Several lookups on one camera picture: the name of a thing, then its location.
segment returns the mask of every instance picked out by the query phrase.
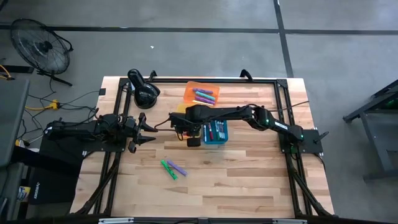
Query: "green marker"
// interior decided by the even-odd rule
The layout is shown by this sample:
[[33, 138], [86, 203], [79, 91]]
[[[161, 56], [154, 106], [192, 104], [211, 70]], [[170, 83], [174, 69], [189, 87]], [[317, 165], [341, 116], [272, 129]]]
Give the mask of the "green marker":
[[174, 174], [174, 172], [170, 169], [169, 165], [167, 165], [167, 163], [163, 159], [160, 162], [162, 163], [166, 171], [173, 177], [173, 180], [177, 180], [178, 179], [177, 175]]

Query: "fan stand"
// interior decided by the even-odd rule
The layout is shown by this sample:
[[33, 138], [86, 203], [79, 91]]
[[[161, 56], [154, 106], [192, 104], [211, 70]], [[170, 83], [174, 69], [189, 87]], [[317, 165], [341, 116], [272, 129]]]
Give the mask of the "fan stand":
[[37, 74], [38, 74], [38, 75], [45, 75], [45, 76], [47, 76], [47, 77], [50, 77], [52, 80], [54, 80], [54, 81], [56, 81], [56, 82], [60, 82], [60, 83], [66, 84], [66, 85], [68, 85], [68, 86], [72, 86], [72, 84], [71, 84], [70, 82], [67, 82], [67, 81], [62, 80], [62, 79], [60, 79], [60, 78], [57, 78], [57, 77], [55, 77], [54, 74], [49, 74], [49, 73], [43, 72], [43, 71], [37, 71]]

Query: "gray floor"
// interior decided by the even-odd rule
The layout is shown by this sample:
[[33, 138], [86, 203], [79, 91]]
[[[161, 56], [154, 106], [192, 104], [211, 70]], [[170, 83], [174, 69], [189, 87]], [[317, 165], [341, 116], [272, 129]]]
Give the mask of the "gray floor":
[[[398, 29], [395, 0], [280, 0], [280, 5], [287, 29]], [[18, 17], [68, 26], [277, 27], [271, 0], [11, 0], [0, 12], [3, 22]], [[97, 90], [103, 76], [125, 75], [133, 67], [144, 74], [154, 69], [159, 75], [224, 77], [235, 77], [245, 68], [255, 77], [286, 77], [277, 34], [58, 34], [75, 48], [62, 75], [74, 86], [53, 84], [57, 93], [51, 98], [60, 101]], [[305, 80], [314, 122], [320, 131], [330, 131], [323, 146], [335, 213], [398, 222], [398, 181], [363, 182], [363, 174], [380, 170], [377, 155], [362, 124], [348, 125], [341, 119], [397, 79], [398, 36], [288, 35], [287, 42], [294, 75]], [[7, 63], [26, 65], [6, 31], [0, 31], [0, 49]], [[50, 92], [46, 77], [16, 77], [31, 80], [32, 95]], [[95, 94], [89, 95], [76, 104], [94, 106], [96, 99]], [[33, 99], [27, 104], [39, 106]], [[79, 121], [86, 113], [46, 111], [38, 120], [47, 124], [60, 116]], [[29, 116], [24, 117], [32, 129]]]

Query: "butcher block tabletop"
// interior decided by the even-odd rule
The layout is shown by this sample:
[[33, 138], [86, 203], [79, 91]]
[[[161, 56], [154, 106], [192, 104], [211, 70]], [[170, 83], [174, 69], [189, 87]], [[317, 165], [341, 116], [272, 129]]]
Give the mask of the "butcher block tabletop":
[[[120, 77], [104, 77], [99, 96], [98, 114], [112, 113]], [[292, 105], [307, 101], [304, 80], [288, 78]], [[154, 107], [139, 109], [132, 101], [129, 115], [138, 118], [145, 112], [147, 124], [165, 121], [169, 112], [176, 112], [183, 103], [186, 83], [155, 83], [161, 90]], [[264, 105], [276, 110], [274, 86], [271, 84], [217, 83], [220, 96], [217, 107]], [[124, 98], [120, 112], [123, 111]], [[304, 129], [314, 127], [310, 105], [293, 107], [295, 122]], [[159, 128], [169, 128], [170, 123]], [[171, 131], [142, 132], [156, 140], [137, 147], [135, 154], [122, 153], [114, 195], [114, 217], [231, 217], [279, 218], [294, 217], [292, 198], [284, 155], [280, 152], [277, 133], [257, 131], [244, 121], [228, 121], [229, 140], [225, 145], [187, 147]], [[98, 186], [103, 152], [92, 153], [83, 161], [71, 212], [77, 211]], [[319, 158], [302, 155], [307, 185], [324, 208], [333, 213], [325, 171]], [[173, 180], [160, 160], [172, 160], [188, 175], [177, 171]], [[103, 198], [105, 206], [107, 189]], [[304, 211], [301, 190], [300, 208]]]

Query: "blue container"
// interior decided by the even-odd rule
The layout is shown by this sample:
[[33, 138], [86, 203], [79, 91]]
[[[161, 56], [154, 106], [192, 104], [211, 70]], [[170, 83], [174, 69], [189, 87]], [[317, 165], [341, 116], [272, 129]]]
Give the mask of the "blue container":
[[224, 144], [228, 141], [228, 126], [226, 124], [226, 121], [221, 121], [223, 123], [224, 126], [224, 138], [219, 138], [217, 139], [216, 135], [218, 134], [218, 132], [216, 131], [216, 124], [215, 122], [210, 122], [211, 124], [211, 132], [213, 133], [213, 140], [211, 140], [210, 138], [210, 132], [209, 132], [209, 127], [208, 124], [206, 125], [206, 128], [202, 127], [203, 130], [203, 141], [205, 142], [205, 144]]

